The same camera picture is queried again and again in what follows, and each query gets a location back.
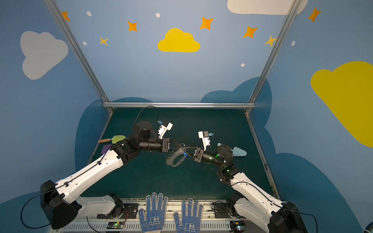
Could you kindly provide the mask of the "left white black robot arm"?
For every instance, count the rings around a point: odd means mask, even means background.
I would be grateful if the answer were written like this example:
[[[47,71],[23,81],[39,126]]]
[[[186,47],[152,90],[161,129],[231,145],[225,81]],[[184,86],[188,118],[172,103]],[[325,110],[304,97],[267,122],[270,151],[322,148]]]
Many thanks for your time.
[[[106,153],[83,169],[56,183],[48,180],[42,184],[40,204],[51,227],[61,229],[81,216],[126,217],[123,202],[117,195],[87,199],[81,194],[109,173],[137,158],[142,150],[168,152],[170,139],[164,135],[172,127],[172,123],[165,121],[155,132],[147,121],[135,124],[128,137],[111,145]]]

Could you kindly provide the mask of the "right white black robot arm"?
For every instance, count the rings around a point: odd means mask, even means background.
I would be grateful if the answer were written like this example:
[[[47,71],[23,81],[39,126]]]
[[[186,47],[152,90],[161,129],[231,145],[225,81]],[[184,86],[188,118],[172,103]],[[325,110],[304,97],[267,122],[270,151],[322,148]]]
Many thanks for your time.
[[[266,233],[307,232],[301,213],[293,203],[283,202],[270,195],[236,168],[229,146],[219,145],[215,152],[198,147],[182,147],[181,150],[197,163],[204,162],[218,167],[220,181],[238,193],[232,205],[239,216]]]

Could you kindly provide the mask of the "light blue toy spatula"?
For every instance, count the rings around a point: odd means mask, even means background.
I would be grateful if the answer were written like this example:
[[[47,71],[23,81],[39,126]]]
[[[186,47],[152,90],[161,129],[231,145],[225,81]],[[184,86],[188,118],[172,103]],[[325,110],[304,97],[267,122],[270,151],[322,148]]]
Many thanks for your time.
[[[247,155],[247,151],[238,148],[238,147],[233,147],[231,148],[228,145],[217,143],[217,150],[218,154],[224,158],[229,158],[229,157],[245,157]]]

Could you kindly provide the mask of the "purple toy spatula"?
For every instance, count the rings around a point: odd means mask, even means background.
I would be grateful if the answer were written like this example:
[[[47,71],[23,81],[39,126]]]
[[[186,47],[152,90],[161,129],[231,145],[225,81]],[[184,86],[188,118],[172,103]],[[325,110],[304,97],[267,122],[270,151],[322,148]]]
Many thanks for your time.
[[[106,154],[108,151],[110,151],[111,150],[111,148],[112,148],[112,145],[110,144],[108,144],[108,145],[104,145],[103,147],[102,147],[102,150],[101,150],[101,155],[104,155],[104,154]]]

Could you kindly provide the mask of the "right blue dotted work glove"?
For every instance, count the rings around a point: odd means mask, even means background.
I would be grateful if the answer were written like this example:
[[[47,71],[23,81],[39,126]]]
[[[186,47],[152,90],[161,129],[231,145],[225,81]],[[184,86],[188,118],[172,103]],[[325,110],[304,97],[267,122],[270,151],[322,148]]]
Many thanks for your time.
[[[177,233],[199,233],[203,215],[203,205],[198,200],[182,200],[181,217],[178,212],[173,215]]]

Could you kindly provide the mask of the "blue dotted work glove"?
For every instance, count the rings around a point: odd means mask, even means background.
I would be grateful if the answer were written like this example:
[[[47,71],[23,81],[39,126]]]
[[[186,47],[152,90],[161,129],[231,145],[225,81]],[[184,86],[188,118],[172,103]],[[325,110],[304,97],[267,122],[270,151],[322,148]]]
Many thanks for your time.
[[[161,233],[166,219],[168,197],[152,193],[146,197],[146,209],[139,210],[139,222],[143,233]]]
[[[203,205],[198,200],[182,200],[181,217],[178,212],[173,215],[177,233],[199,233],[203,215]]]

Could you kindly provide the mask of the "left blue dotted work glove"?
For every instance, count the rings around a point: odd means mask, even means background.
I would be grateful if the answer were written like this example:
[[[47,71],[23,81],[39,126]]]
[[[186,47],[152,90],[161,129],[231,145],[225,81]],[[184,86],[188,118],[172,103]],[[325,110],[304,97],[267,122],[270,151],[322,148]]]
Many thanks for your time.
[[[168,197],[152,193],[146,197],[146,209],[139,210],[139,222],[143,233],[161,233],[166,219]]]

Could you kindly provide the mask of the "right green circuit board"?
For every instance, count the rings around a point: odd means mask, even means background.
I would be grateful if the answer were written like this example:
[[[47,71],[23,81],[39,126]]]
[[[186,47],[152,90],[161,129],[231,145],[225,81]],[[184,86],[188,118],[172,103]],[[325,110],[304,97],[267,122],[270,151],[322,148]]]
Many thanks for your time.
[[[230,233],[243,233],[246,225],[243,221],[230,221]]]

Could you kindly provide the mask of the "left green circuit board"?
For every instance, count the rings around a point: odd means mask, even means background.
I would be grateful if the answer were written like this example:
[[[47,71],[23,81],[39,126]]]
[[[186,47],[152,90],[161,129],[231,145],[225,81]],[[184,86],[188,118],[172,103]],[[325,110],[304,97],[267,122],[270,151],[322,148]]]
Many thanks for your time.
[[[125,222],[109,222],[107,225],[107,230],[122,230],[124,228]]]

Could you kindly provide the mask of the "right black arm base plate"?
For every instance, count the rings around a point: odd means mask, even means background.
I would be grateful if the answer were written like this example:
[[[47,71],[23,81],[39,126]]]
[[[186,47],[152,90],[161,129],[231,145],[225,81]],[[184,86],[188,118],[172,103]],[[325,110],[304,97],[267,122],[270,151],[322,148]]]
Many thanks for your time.
[[[220,201],[213,202],[210,205],[215,218],[234,218],[234,219],[246,219],[252,210],[249,206],[237,205],[234,206],[231,203],[223,203]]]

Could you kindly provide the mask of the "horizontal aluminium frame bar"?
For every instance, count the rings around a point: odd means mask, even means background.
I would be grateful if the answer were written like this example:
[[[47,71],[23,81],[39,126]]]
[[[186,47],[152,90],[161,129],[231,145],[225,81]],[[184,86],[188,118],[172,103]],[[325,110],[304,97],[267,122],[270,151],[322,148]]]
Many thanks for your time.
[[[104,102],[106,108],[145,108],[154,106],[157,108],[229,108],[245,109],[255,108],[254,103],[142,103],[142,102]]]

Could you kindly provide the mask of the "right aluminium frame post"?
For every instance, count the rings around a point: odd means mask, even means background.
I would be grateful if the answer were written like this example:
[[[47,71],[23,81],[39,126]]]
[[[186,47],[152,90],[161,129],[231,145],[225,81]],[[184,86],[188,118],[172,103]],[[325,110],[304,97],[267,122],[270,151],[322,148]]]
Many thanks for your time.
[[[251,96],[249,98],[248,103],[250,104],[249,107],[245,108],[245,115],[248,117],[249,112],[251,109],[255,108],[255,101],[271,71],[271,68],[273,64],[275,63],[275,60],[281,50],[281,47],[283,43],[285,42],[285,39],[295,21],[295,18],[297,16],[298,9],[300,9],[302,1],[301,0],[296,0],[293,1],[292,4],[290,5],[289,11],[285,17],[285,20],[279,30],[279,33],[277,35],[277,40],[275,41],[275,44],[272,46],[271,52],[269,54],[269,57],[265,63],[265,66],[262,70],[262,73],[254,86],[254,89],[251,93]]]

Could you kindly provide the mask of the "aluminium frame post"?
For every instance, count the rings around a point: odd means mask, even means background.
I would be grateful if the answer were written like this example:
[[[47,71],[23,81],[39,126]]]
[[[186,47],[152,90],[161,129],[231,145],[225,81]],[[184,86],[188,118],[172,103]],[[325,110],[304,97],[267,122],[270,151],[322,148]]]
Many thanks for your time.
[[[66,38],[67,42],[71,46],[72,51],[74,52],[75,56],[77,57],[78,61],[80,62],[82,68],[84,69],[85,73],[87,74],[88,78],[90,79],[91,83],[93,84],[96,92],[98,93],[99,97],[103,101],[103,104],[109,102],[109,98],[107,97],[102,85],[100,84],[96,74],[94,73],[91,65],[89,64],[87,58],[85,57],[83,50],[81,49],[77,39],[75,38],[71,28],[69,27],[68,22],[63,17],[63,14],[57,4],[56,1],[51,0],[44,0],[45,5],[47,6],[49,12],[53,16],[55,22],[57,23],[58,27],[60,28],[61,32],[63,33],[64,37]]]
[[[249,98],[248,103],[250,104],[249,107],[245,108],[245,115],[248,117],[249,112],[251,109],[255,108],[255,101],[271,71],[271,68],[273,64],[275,63],[275,60],[281,50],[281,47],[283,43],[285,42],[285,39],[295,21],[295,18],[297,16],[298,9],[300,9],[302,1],[301,0],[296,0],[293,1],[292,4],[290,5],[289,11],[285,17],[285,20],[279,30],[279,33],[277,35],[277,40],[275,41],[275,44],[272,46],[271,52],[269,54],[269,57],[265,63],[265,66],[262,70],[262,73],[254,86],[254,89],[251,93],[251,96]]]

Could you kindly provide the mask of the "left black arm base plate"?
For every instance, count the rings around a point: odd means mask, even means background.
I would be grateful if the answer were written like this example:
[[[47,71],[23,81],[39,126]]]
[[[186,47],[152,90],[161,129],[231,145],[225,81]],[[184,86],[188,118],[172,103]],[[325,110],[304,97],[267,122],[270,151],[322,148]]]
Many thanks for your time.
[[[138,209],[137,203],[119,204],[109,214],[98,214],[97,219],[135,219]]]

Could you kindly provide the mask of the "left aluminium frame post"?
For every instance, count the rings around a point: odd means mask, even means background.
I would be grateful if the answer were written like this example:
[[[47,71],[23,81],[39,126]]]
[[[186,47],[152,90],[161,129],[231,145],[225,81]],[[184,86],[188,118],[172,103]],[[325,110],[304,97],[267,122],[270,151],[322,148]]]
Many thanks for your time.
[[[100,84],[96,74],[94,73],[91,65],[89,64],[87,58],[85,57],[83,50],[81,49],[77,39],[75,38],[71,28],[69,27],[68,22],[63,17],[63,14],[57,4],[56,1],[51,0],[44,0],[45,5],[47,6],[49,12],[53,16],[55,22],[57,23],[58,27],[60,28],[61,32],[63,33],[64,37],[66,38],[67,42],[71,46],[72,51],[74,52],[75,56],[77,57],[78,61],[80,62],[82,68],[84,69],[85,73],[87,74],[88,78],[90,79],[91,83],[93,84],[96,92],[98,93],[99,97],[103,101],[103,104],[109,102],[109,98],[107,97],[102,85]]]

